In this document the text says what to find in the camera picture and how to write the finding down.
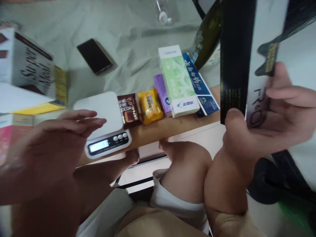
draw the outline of dark green bottle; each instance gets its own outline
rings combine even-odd
[[[190,57],[200,70],[211,57],[220,39],[221,9],[216,0],[197,30]]]

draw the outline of digital display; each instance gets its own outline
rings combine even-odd
[[[109,146],[108,140],[103,140],[101,142],[90,145],[89,150],[90,150],[90,152],[95,152],[97,150],[101,150],[101,149],[106,148],[108,146]]]

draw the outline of black box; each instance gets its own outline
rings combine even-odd
[[[245,115],[248,127],[265,118],[265,95],[274,74],[288,0],[224,0],[221,33],[221,124],[230,108]]]

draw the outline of leg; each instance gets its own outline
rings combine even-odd
[[[204,202],[204,180],[211,166],[210,153],[193,142],[161,140],[159,148],[172,164],[161,179],[161,185],[177,198],[189,203]]]
[[[120,160],[108,161],[93,165],[81,166],[74,172],[81,197],[81,223],[103,202],[112,192],[110,186],[125,170],[138,163],[135,150],[126,152]]]
[[[82,166],[42,197],[14,205],[13,236],[75,236],[79,225],[112,192],[110,184],[137,162],[137,154],[130,151],[121,160]]]

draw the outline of wooden table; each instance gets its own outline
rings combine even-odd
[[[210,88],[217,103],[220,103],[220,85]],[[216,111],[209,116],[198,118],[196,114],[180,116],[177,118],[164,118],[153,122],[146,126],[137,126],[130,129],[133,141],[130,146],[109,155],[100,157],[98,159],[89,159],[85,153],[81,156],[79,165],[86,165],[97,160],[104,159],[119,153],[123,153],[156,141],[163,138],[172,137],[214,122],[220,121],[220,111]]]

